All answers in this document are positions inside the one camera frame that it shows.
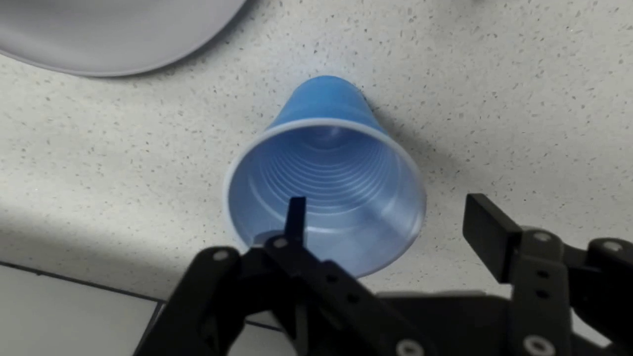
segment bolt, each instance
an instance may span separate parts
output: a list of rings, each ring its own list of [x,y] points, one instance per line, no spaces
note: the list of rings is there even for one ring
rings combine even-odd
[[[398,356],[423,356],[423,348],[417,340],[404,338],[396,344]]]
[[[552,235],[550,235],[550,233],[546,233],[546,231],[538,231],[538,233],[534,233],[534,239],[538,239],[538,241],[550,241],[550,239],[552,239]]]
[[[230,253],[226,249],[220,249],[220,251],[214,253],[214,261],[224,261],[228,257],[230,257]]]
[[[605,241],[603,247],[611,249],[611,251],[621,251],[623,249],[623,245],[619,241]]]
[[[285,237],[279,237],[279,239],[273,241],[273,245],[275,245],[277,249],[283,249],[283,247],[289,245],[289,241],[287,241]]]
[[[526,336],[522,340],[522,346],[526,348],[526,352],[530,356],[554,356],[556,354],[554,344],[548,338],[538,336],[538,334]]]

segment countertop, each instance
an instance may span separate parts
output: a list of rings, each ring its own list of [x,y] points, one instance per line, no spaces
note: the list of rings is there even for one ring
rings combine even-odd
[[[228,166],[309,77],[356,83],[419,164],[421,237],[374,291],[495,289],[467,192],[568,243],[631,237],[633,4],[253,0],[168,69],[87,79],[0,57],[0,261],[164,299],[233,237]]]

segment blue plastic cup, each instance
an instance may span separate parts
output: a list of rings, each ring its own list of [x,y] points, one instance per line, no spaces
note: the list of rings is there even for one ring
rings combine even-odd
[[[239,241],[281,233],[293,196],[307,198],[307,249],[354,277],[398,259],[425,213],[417,166],[340,77],[303,83],[230,170],[224,204]]]

